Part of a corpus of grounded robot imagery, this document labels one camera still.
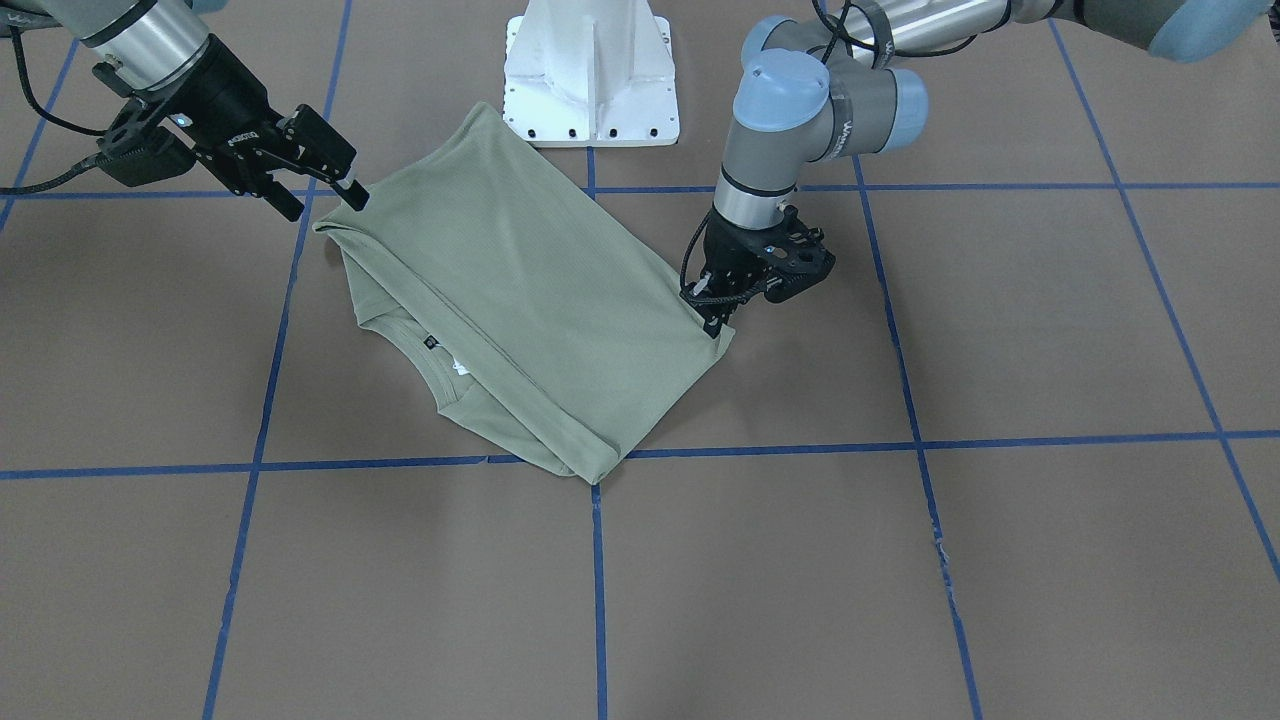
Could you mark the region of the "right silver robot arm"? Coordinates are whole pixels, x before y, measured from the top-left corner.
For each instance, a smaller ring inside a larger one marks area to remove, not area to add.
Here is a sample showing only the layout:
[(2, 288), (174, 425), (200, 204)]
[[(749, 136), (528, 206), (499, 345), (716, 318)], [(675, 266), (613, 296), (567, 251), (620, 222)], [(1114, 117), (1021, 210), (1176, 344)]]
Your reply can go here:
[(93, 76), (124, 100), (95, 133), (96, 151), (59, 177), (6, 187), (6, 196), (54, 190), (100, 170), (140, 187), (204, 167), (229, 192), (265, 200), (287, 220), (302, 202), (279, 170), (332, 187), (355, 210), (369, 192), (355, 178), (355, 147), (314, 108), (275, 111), (259, 77), (209, 28), (219, 1), (5, 1), (3, 36), (15, 51), (19, 85), (29, 90), (22, 37), (64, 28), (99, 58)]

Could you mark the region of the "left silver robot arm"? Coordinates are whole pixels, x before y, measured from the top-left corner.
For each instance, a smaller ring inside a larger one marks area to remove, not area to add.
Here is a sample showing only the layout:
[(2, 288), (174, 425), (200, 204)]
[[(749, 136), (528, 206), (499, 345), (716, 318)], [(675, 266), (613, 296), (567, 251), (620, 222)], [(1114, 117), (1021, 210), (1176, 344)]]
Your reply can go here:
[(844, 1), (800, 20), (772, 15), (742, 44), (742, 78), (704, 250), (682, 300), (717, 337), (756, 296), (781, 304), (824, 281), (835, 256), (791, 197), (801, 169), (887, 152), (925, 128), (929, 99), (902, 59), (940, 58), (1011, 23), (1075, 23), (1178, 63), (1203, 60), (1263, 15), (1266, 1)]

